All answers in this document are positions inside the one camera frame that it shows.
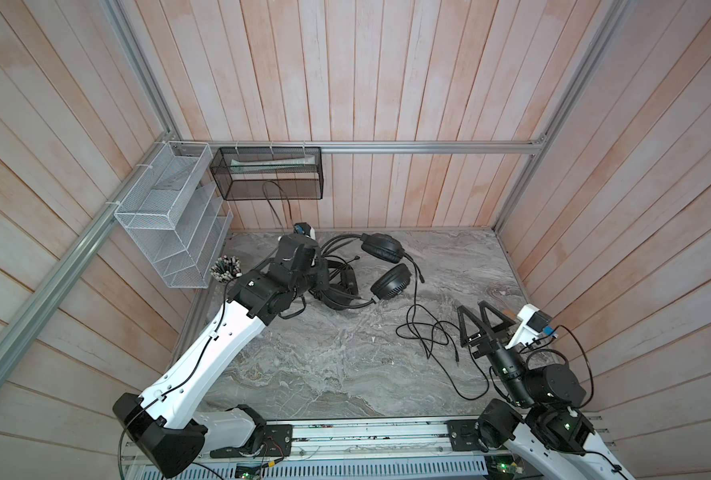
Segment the large black gaming headset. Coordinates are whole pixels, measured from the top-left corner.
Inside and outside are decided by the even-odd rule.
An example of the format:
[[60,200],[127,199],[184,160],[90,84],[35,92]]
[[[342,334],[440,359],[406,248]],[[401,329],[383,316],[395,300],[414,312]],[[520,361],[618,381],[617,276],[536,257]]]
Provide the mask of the large black gaming headset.
[[375,304],[375,300],[364,300],[359,295],[359,284],[352,266],[359,259],[359,255],[349,260],[337,255],[323,258],[321,267],[326,267],[327,282],[313,288],[310,292],[312,297],[335,311],[357,310]]

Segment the small black wired headphones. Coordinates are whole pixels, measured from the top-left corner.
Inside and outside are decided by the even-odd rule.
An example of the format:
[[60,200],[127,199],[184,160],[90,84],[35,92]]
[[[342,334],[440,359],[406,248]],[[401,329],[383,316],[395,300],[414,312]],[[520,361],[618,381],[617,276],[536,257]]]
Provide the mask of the small black wired headphones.
[[481,374],[485,387],[483,392],[477,395],[467,395],[459,390],[453,376],[437,358],[437,347],[449,347],[453,350],[453,360],[455,363],[461,362],[461,348],[453,340],[451,329],[455,327],[451,322],[438,318],[431,310],[419,303],[419,285],[425,283],[423,272],[417,260],[411,256],[403,247],[403,244],[393,236],[384,233],[345,233],[338,234],[323,242],[321,246],[321,256],[325,258],[329,255],[337,255],[345,246],[358,241],[361,244],[361,251],[377,260],[391,264],[391,269],[387,270],[383,276],[379,277],[371,287],[371,298],[375,304],[379,302],[391,301],[403,294],[407,288],[411,288],[411,304],[405,312],[403,323],[395,327],[395,334],[398,338],[407,341],[417,342],[425,358],[435,362],[449,383],[451,388],[459,398],[466,402],[473,402],[485,398],[491,391],[491,380],[485,374],[483,368],[476,361],[473,366]]

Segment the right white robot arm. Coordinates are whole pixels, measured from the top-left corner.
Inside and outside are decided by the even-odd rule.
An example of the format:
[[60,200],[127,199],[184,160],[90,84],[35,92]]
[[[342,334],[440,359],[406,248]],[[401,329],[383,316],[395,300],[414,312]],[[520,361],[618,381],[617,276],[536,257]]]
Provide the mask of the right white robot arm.
[[555,339],[551,316],[527,304],[511,319],[489,302],[479,312],[457,309],[461,346],[489,360],[499,396],[475,420],[447,421],[455,452],[505,449],[545,479],[629,479],[583,413],[589,394],[567,358],[532,366],[533,355]]

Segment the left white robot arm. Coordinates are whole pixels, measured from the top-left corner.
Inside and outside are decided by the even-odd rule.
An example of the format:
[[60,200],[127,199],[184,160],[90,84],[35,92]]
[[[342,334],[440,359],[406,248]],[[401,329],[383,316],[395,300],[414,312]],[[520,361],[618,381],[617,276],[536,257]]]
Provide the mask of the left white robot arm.
[[139,394],[122,394],[112,411],[164,478],[187,470],[209,449],[247,446],[260,419],[247,407],[201,414],[197,407],[232,360],[291,303],[327,278],[313,232],[295,225],[265,260],[226,282],[223,304],[175,364]]

